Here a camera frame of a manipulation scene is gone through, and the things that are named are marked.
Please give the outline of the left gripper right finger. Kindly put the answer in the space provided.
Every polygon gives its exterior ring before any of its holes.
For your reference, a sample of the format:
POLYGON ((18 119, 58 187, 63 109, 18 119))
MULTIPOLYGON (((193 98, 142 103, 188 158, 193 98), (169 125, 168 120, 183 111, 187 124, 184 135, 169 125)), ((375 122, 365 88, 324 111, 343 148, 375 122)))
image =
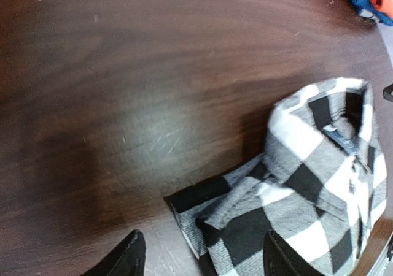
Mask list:
POLYGON ((322 276, 272 229, 264 238, 263 268, 264 275, 322 276))

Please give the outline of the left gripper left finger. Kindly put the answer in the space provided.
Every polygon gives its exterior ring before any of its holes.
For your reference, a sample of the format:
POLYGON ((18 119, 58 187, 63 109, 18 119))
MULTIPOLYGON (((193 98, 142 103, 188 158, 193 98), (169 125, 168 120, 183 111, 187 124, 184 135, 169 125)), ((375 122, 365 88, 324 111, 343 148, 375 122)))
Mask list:
POLYGON ((143 276, 145 260, 144 234, 135 229, 82 276, 143 276))

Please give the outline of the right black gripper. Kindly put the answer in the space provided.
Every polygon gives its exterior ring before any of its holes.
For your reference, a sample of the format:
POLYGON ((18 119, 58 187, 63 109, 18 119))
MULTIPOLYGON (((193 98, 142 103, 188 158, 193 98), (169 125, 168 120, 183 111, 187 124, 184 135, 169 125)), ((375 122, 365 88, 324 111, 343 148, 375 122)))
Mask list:
POLYGON ((383 89, 383 98, 387 101, 393 101, 393 85, 389 85, 383 89))

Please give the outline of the black white checkered cloth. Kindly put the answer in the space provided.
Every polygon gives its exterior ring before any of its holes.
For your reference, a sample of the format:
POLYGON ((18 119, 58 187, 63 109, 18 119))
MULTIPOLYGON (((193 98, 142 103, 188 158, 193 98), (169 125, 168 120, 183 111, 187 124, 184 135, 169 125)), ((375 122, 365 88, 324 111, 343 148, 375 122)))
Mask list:
POLYGON ((263 275, 277 232, 323 275, 349 275, 386 208, 370 84, 339 77, 277 102, 263 152, 166 198, 206 275, 263 275))

